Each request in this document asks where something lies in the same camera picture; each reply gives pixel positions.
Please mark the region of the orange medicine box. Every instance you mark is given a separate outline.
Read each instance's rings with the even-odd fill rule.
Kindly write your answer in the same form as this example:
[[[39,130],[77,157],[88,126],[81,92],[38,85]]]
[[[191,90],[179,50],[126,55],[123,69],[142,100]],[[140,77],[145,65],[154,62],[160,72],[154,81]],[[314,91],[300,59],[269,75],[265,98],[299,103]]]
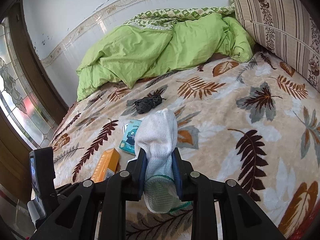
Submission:
[[[113,176],[116,172],[119,158],[120,154],[115,148],[105,150],[91,176],[91,180],[94,183],[99,183]]]

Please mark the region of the teal cartoon tissue pack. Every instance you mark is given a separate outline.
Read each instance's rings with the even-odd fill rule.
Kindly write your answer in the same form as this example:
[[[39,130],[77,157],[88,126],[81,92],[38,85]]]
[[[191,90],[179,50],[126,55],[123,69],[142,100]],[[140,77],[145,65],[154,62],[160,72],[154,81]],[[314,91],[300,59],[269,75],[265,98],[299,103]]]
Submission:
[[[135,136],[141,120],[131,119],[128,123],[126,135],[123,135],[119,148],[129,154],[135,155]]]

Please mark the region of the white green sock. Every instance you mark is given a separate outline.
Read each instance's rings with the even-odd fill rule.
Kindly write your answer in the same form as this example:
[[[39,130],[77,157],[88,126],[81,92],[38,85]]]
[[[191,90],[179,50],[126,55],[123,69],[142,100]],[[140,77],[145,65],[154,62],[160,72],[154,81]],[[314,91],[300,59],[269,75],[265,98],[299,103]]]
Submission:
[[[135,135],[135,154],[144,150],[147,160],[143,194],[153,213],[172,213],[190,205],[179,199],[172,169],[172,152],[177,145],[177,120],[165,108],[143,119]]]

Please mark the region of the white medicine box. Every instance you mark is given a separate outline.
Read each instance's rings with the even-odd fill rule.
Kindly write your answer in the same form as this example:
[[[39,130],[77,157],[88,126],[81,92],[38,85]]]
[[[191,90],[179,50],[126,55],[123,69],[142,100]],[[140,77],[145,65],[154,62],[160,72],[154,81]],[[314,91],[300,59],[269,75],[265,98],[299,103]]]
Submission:
[[[127,134],[127,133],[126,133],[127,127],[128,127],[128,124],[125,124],[125,125],[123,126],[123,135],[126,135],[126,134]]]

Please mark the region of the red mesh trash basket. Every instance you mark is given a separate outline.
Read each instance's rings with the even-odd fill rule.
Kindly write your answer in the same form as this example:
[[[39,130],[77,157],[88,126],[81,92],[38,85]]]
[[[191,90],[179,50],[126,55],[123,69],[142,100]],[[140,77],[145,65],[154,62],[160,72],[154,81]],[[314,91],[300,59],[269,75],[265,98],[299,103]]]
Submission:
[[[311,223],[316,218],[317,213],[319,212],[319,201],[316,203],[310,215],[303,220],[302,224],[298,229],[289,237],[289,240],[300,240],[306,234],[307,230],[310,228]]]

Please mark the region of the stained glass window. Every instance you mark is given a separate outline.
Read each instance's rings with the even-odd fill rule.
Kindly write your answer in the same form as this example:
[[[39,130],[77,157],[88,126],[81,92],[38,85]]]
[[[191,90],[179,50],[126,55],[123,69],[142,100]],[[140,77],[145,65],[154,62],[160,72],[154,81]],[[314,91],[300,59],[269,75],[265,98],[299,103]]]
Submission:
[[[50,145],[57,123],[34,94],[23,74],[11,40],[9,19],[1,22],[1,109],[32,148]]]

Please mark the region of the leaf pattern bed blanket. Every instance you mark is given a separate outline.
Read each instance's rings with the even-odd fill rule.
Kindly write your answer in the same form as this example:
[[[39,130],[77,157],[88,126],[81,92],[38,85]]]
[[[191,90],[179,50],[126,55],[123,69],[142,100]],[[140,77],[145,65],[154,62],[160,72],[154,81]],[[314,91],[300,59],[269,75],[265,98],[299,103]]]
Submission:
[[[236,180],[289,237],[319,201],[319,92],[277,57],[257,53],[143,80],[107,83],[54,134],[56,187],[92,176],[101,154],[118,148],[123,126],[144,118],[134,102],[161,95],[177,118],[183,159],[210,179]]]

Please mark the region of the green quilt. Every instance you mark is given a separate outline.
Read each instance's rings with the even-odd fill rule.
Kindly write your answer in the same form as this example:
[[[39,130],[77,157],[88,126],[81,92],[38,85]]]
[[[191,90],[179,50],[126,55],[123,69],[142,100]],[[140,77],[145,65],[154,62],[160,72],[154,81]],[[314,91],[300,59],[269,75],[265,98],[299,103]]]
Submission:
[[[76,73],[77,100],[103,84],[128,88],[144,78],[184,70],[222,54],[238,62],[253,56],[253,38],[233,17],[233,6],[156,9],[114,28],[85,53]]]

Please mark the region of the striped beige bolster cushion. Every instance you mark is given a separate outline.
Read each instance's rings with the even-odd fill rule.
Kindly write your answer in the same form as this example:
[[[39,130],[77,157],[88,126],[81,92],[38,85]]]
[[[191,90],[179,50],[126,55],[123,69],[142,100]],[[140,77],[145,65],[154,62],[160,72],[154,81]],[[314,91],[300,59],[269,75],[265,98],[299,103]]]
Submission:
[[[234,0],[251,37],[319,89],[319,29],[300,0]]]

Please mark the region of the brown wooden window frame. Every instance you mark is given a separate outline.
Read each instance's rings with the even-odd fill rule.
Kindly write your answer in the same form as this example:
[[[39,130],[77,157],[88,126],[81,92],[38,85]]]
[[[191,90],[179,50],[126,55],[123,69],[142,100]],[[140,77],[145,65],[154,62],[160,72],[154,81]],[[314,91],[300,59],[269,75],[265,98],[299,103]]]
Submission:
[[[32,46],[22,1],[16,1],[5,17],[9,19],[11,40],[23,74],[44,109],[58,125],[68,107],[54,88]],[[31,196],[29,152],[32,150],[14,130],[1,109],[1,186],[24,204]]]

